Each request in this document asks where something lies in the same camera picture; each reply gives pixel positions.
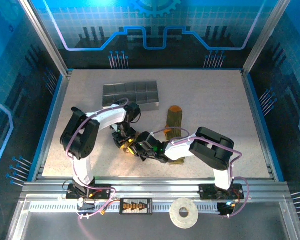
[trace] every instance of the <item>roll of tape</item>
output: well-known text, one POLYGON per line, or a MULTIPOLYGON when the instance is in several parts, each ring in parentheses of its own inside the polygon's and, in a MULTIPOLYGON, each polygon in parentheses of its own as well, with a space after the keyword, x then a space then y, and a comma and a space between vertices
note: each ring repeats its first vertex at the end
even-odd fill
POLYGON ((170 208, 170 218, 174 225, 181 229, 189 229, 193 227, 199 217, 197 206, 188 198, 179 198, 175 200, 170 208), (187 216, 180 215, 180 209, 185 208, 187 210, 187 216))

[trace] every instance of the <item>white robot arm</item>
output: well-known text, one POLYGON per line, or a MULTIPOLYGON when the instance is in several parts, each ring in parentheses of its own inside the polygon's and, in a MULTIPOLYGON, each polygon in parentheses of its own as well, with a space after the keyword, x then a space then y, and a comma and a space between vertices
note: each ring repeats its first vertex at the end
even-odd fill
POLYGON ((100 111, 83 113, 75 107, 72 108, 72 118, 60 138, 60 143, 66 150, 69 142, 74 138, 69 147, 69 153, 73 155, 73 180, 81 191, 85 190, 85 185, 94 182, 89 155, 95 146, 98 131, 108 127, 114 130, 112 136, 119 148, 128 142, 128 150, 143 161, 155 159, 167 163, 182 157, 196 156, 213 168, 215 185, 218 188, 224 190, 230 188, 232 178, 229 160, 233 151, 229 150, 234 148, 234 142, 231 139, 200 127, 195 134, 187 138, 160 142, 149 132, 137 134, 130 127, 130 122, 141 113, 137 104, 131 103, 121 108, 117 107, 119 105, 113 104, 107 111, 102 110, 102 113, 100 111), (91 118, 74 136, 80 124, 91 116, 95 117, 91 118))

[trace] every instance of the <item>table surface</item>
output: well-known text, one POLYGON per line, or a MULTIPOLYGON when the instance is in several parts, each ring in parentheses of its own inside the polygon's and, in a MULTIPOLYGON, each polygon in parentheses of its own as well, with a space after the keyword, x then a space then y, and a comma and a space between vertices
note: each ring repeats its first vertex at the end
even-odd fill
MULTIPOLYGON (((72 166, 60 144, 71 116, 71 107, 83 112, 102 109, 103 85, 157 81, 159 110, 144 111, 133 128, 154 132, 166 126, 170 106, 182 108, 182 127, 191 134, 199 127, 218 132, 235 143, 243 157, 235 163, 235 176, 269 178, 252 112, 239 70, 74 70, 45 163, 44 177, 71 177, 72 166)), ((213 170, 195 156, 184 164, 142 162, 114 144, 110 129, 98 133, 91 153, 96 177, 213 178, 213 170)), ((156 138, 165 141, 163 133, 156 138)))

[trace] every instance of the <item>blue wall panel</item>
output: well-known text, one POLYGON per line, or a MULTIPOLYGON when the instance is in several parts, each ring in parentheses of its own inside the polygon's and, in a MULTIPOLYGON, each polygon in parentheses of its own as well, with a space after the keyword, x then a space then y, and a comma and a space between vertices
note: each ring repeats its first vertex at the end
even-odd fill
POLYGON ((242 68, 276 3, 34 1, 68 67, 79 69, 120 68, 111 51, 125 51, 134 69, 242 68))
POLYGON ((270 90, 265 121, 283 176, 292 192, 300 192, 300 0, 290 2, 251 77, 259 98, 270 90))
POLYGON ((60 73, 18 1, 0 3, 0 239, 5 239, 27 178, 13 157, 22 155, 31 165, 60 73))

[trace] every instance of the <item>circuit graphic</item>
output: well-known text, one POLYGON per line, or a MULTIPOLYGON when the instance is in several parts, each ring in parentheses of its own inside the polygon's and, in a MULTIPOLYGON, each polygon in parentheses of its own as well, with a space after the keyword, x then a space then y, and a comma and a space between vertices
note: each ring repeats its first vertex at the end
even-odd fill
POLYGON ((139 10, 140 14, 154 18, 164 14, 170 14, 171 10, 176 10, 176 5, 181 4, 180 0, 132 0, 134 9, 139 10))
POLYGON ((0 0, 0 13, 9 23, 18 19, 20 7, 17 0, 0 0))

